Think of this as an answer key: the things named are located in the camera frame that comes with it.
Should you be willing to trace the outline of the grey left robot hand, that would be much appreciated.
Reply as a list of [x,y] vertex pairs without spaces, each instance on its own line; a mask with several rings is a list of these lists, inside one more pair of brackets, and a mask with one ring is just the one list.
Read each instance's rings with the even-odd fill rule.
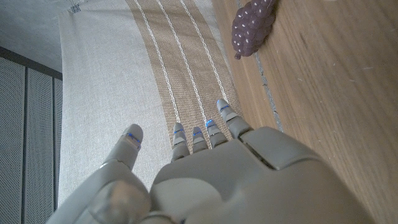
[[130,125],[50,223],[372,223],[336,172],[313,150],[269,127],[253,129],[224,100],[193,129],[188,147],[176,123],[172,159],[151,188],[133,174],[143,132]]

